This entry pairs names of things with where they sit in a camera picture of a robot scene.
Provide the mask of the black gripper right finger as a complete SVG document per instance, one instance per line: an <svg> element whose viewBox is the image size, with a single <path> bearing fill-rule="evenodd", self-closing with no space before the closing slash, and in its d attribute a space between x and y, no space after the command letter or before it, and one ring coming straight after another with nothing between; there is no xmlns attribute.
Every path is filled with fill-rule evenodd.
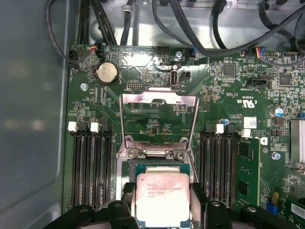
<svg viewBox="0 0 305 229"><path fill-rule="evenodd" d="M195 229L295 229L297 226L254 205L239 212L209 200L199 183L190 184L190 212Z"/></svg>

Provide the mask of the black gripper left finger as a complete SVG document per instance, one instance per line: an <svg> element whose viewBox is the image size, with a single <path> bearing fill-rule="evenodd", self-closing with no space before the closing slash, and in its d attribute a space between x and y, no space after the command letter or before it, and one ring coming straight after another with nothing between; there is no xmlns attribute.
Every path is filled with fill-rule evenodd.
<svg viewBox="0 0 305 229"><path fill-rule="evenodd" d="M98 212L93 207L81 205L45 226L46 229L135 229L136 219L132 216L132 198L135 183L126 183L121 200L112 201Z"/></svg>

